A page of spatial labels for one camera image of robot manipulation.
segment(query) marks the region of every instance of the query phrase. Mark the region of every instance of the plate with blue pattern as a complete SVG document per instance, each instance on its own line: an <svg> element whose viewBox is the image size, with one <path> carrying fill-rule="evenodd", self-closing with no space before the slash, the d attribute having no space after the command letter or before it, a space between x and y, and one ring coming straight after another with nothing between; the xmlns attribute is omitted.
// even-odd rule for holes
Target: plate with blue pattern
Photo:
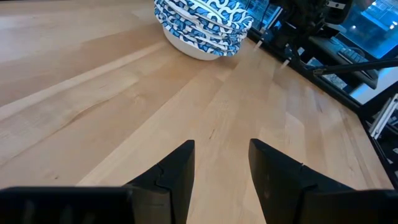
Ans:
<svg viewBox="0 0 398 224"><path fill-rule="evenodd" d="M200 39L191 37L187 34L184 34L184 31L179 30L178 26L171 24L162 12L160 12L155 7L155 15L158 21L166 28L171 34L179 38L181 41L189 44L203 52L211 53L220 56L233 56L240 48L241 43L237 43L235 45L228 46L228 50L223 50L218 47L215 47L213 44L208 42L204 42Z"/></svg>
<svg viewBox="0 0 398 224"><path fill-rule="evenodd" d="M182 21L186 26L196 26L197 30L204 33L209 33L209 35L213 34L217 37L227 37L236 40L243 40L247 35L247 32L245 31L226 29L207 21L202 17L193 16L190 14L179 14L178 12L174 11L174 9L170 7L164 0L155 0L155 5L167 16L175 16L176 19Z"/></svg>
<svg viewBox="0 0 398 224"><path fill-rule="evenodd" d="M174 10L232 30L248 30L253 18L237 0L164 0Z"/></svg>
<svg viewBox="0 0 398 224"><path fill-rule="evenodd" d="M167 9L168 5L166 4L157 4L155 3L156 8L163 13L166 19L172 24L178 26L180 30L185 30L192 37L200 37L201 39L206 39L204 41L209 40L211 43L215 42L216 45L233 45L241 42L245 37L246 33L240 35L239 37L229 37L229 36L220 36L216 34L212 34L206 30L201 29L198 26L195 26L192 22L181 18L178 16L179 14L170 12L172 9Z"/></svg>

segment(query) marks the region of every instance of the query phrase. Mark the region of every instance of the glass window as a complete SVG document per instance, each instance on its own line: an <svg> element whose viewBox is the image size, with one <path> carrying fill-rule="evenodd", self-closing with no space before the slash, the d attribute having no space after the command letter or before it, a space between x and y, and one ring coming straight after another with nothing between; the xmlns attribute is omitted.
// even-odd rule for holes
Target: glass window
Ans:
<svg viewBox="0 0 398 224"><path fill-rule="evenodd" d="M261 0L239 0L246 6L250 15L254 18L252 27L261 30L272 21L280 7L269 4L268 1Z"/></svg>
<svg viewBox="0 0 398 224"><path fill-rule="evenodd" d="M375 58L381 58L398 43L396 0L376 0L365 11L353 6L342 23L342 33Z"/></svg>

